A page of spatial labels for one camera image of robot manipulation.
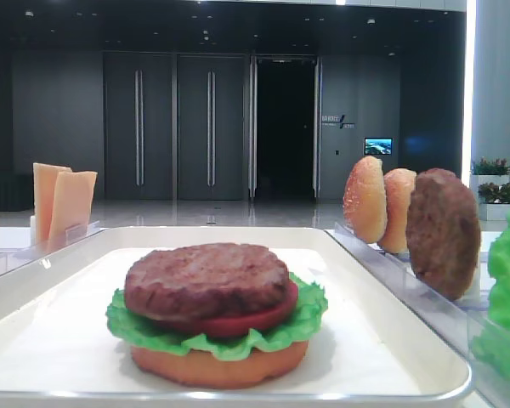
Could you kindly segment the orange cheese slice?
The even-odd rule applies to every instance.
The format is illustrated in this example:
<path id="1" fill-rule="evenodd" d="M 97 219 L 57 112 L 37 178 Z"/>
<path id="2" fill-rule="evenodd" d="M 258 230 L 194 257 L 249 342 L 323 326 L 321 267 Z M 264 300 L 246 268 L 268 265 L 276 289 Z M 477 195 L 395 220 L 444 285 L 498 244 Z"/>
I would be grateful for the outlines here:
<path id="1" fill-rule="evenodd" d="M 54 248 L 49 239 L 50 224 L 54 208 L 54 189 L 59 173 L 71 173 L 70 167 L 62 167 L 35 162 L 34 178 L 34 210 L 35 210 L 35 243 L 47 244 L 47 249 Z"/>
<path id="2" fill-rule="evenodd" d="M 93 171 L 58 174 L 48 235 L 49 251 L 86 235 L 97 175 Z"/>

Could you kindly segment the brown meat patty on stack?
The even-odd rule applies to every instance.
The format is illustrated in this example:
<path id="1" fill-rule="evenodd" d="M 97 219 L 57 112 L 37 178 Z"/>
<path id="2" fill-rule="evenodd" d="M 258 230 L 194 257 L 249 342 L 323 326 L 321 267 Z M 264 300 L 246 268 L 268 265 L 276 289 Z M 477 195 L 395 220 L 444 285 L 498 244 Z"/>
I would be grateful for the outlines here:
<path id="1" fill-rule="evenodd" d="M 265 246 L 213 243 L 154 250 L 127 272 L 127 308 L 155 320 L 249 315 L 285 300 L 286 264 Z"/>

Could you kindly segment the green lettuce leaf on stack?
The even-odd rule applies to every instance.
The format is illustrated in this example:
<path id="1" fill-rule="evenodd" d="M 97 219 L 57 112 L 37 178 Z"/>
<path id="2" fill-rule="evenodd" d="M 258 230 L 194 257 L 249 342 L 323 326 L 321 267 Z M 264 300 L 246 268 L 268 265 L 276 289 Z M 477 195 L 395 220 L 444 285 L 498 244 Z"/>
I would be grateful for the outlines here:
<path id="1" fill-rule="evenodd" d="M 253 351 L 273 353 L 294 343 L 308 341 L 321 328 L 322 315 L 328 309 L 325 289 L 306 283 L 291 273 L 298 288 L 298 300 L 290 317 L 267 331 L 251 329 L 241 337 L 212 338 L 205 334 L 188 335 L 159 328 L 145 317 L 130 312 L 124 291 L 115 290 L 106 310 L 107 327 L 114 337 L 126 343 L 157 352 L 185 356 L 191 351 L 210 353 L 220 361 L 240 361 Z"/>

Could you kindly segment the red tomato slice on stack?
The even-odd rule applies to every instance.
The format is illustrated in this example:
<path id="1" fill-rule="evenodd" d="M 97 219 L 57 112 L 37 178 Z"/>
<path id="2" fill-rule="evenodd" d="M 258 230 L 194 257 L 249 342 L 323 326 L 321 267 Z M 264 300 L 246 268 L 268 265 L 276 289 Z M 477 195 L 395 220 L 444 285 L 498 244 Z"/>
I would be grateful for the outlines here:
<path id="1" fill-rule="evenodd" d="M 266 331 L 285 321 L 296 308 L 297 301 L 298 286 L 289 280 L 284 301 L 277 306 L 254 314 L 201 320 L 197 328 L 209 337 L 239 337 L 251 329 Z"/>

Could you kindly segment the standing brown meat patty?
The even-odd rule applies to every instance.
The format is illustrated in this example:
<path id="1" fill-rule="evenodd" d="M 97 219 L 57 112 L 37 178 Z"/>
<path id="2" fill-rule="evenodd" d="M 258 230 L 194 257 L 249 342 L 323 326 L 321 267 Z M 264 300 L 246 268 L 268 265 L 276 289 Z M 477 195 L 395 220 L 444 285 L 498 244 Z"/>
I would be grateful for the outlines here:
<path id="1" fill-rule="evenodd" d="M 473 281 L 481 230 L 473 192 L 453 172 L 416 176 L 405 236 L 416 278 L 451 301 L 461 298 Z"/>

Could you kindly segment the standing green lettuce leaf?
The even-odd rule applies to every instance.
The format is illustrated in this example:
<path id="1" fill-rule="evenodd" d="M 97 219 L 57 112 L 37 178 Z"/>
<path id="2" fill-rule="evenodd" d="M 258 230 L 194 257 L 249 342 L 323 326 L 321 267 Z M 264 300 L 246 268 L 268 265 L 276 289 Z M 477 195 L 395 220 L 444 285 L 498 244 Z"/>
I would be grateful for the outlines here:
<path id="1" fill-rule="evenodd" d="M 473 340 L 473 353 L 510 384 L 510 213 L 507 229 L 490 245 L 488 271 L 496 280 L 490 290 L 488 310 L 488 317 L 495 324 Z"/>

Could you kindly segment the sesame bun top standing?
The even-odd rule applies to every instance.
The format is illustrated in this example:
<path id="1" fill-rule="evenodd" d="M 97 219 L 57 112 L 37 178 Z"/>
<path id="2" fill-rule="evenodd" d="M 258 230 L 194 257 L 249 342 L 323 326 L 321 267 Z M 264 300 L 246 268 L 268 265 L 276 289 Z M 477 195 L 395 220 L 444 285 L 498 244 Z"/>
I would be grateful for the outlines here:
<path id="1" fill-rule="evenodd" d="M 379 241 L 387 226 L 383 163 L 365 156 L 348 176 L 343 196 L 345 224 L 367 244 Z"/>

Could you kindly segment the dark double door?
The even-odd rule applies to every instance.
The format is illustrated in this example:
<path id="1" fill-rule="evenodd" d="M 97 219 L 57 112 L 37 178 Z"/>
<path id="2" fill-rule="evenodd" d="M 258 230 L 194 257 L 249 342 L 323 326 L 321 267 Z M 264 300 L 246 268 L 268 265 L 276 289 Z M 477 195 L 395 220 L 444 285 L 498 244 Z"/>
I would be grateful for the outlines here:
<path id="1" fill-rule="evenodd" d="M 242 55 L 107 53 L 105 195 L 247 197 Z"/>

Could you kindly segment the upper potted plants planter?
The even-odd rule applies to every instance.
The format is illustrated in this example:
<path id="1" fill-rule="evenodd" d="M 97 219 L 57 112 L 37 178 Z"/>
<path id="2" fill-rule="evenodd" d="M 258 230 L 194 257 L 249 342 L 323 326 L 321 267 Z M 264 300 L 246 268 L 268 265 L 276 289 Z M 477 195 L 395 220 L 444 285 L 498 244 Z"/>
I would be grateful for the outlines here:
<path id="1" fill-rule="evenodd" d="M 477 192 L 482 184 L 503 185 L 510 181 L 510 165 L 506 158 L 480 158 L 471 166 L 470 188 Z"/>

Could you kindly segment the lower potted plants planter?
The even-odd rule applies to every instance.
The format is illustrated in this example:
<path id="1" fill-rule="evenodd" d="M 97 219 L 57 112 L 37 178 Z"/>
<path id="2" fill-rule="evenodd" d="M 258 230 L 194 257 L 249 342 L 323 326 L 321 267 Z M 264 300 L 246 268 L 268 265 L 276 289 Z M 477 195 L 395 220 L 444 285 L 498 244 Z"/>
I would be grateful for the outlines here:
<path id="1" fill-rule="evenodd" d="M 510 183 L 479 186 L 479 217 L 484 221 L 505 221 L 510 212 Z"/>

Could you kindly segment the white rectangular tray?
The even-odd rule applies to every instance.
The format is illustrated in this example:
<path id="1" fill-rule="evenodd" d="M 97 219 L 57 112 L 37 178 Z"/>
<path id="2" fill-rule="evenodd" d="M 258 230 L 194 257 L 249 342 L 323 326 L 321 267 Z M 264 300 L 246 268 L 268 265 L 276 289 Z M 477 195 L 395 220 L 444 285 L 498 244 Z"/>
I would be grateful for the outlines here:
<path id="1" fill-rule="evenodd" d="M 105 310 L 153 249 L 210 242 L 269 247 L 329 302 L 290 374 L 214 391 L 143 373 Z M 107 229 L 0 275 L 0 407 L 458 407 L 468 362 L 326 232 L 271 227 Z"/>

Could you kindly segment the small wall screen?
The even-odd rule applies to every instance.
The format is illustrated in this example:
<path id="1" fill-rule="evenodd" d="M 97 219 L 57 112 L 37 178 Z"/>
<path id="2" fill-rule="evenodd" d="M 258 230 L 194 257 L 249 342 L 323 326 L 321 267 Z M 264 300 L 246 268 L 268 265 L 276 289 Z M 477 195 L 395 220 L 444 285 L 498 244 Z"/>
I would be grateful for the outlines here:
<path id="1" fill-rule="evenodd" d="M 393 152 L 392 138 L 365 138 L 364 154 L 368 156 L 386 156 Z"/>

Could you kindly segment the left clear plastic rail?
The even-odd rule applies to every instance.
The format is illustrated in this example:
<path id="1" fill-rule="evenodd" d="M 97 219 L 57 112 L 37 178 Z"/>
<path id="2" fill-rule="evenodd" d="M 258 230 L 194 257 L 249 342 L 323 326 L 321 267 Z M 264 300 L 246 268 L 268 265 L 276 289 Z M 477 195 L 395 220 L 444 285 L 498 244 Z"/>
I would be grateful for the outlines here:
<path id="1" fill-rule="evenodd" d="M 0 227 L 0 276 L 100 232 L 99 221 L 72 227 L 51 241 L 33 244 L 34 227 Z"/>

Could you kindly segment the clear plastic rail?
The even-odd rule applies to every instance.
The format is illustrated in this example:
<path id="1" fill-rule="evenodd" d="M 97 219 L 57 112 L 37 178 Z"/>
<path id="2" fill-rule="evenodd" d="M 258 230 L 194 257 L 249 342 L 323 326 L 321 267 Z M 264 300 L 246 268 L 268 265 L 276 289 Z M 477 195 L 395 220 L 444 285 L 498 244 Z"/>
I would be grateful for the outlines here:
<path id="1" fill-rule="evenodd" d="M 472 286 L 462 299 L 451 302 L 420 282 L 407 263 L 357 239 L 343 224 L 331 231 L 335 238 L 401 302 L 459 352 L 474 370 L 475 388 L 494 407 L 510 407 L 510 331 L 489 319 L 488 274 L 490 243 L 500 233 L 482 233 L 479 264 Z"/>
<path id="2" fill-rule="evenodd" d="M 100 232 L 99 221 L 72 227 L 51 241 L 33 244 L 34 227 L 0 227 L 0 276 Z"/>

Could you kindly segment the right clear plastic rail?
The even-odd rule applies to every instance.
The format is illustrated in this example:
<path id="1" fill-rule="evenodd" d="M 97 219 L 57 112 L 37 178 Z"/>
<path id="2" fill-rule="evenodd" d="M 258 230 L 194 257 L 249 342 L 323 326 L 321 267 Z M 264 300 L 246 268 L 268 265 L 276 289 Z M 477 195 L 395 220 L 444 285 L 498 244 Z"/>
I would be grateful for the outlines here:
<path id="1" fill-rule="evenodd" d="M 472 286 L 462 299 L 451 302 L 420 282 L 407 263 L 357 239 L 343 224 L 331 231 L 335 238 L 401 302 L 459 352 L 474 370 L 475 388 L 494 407 L 510 407 L 510 331 L 489 319 L 488 274 L 490 243 L 500 233 L 482 233 L 479 264 Z"/>

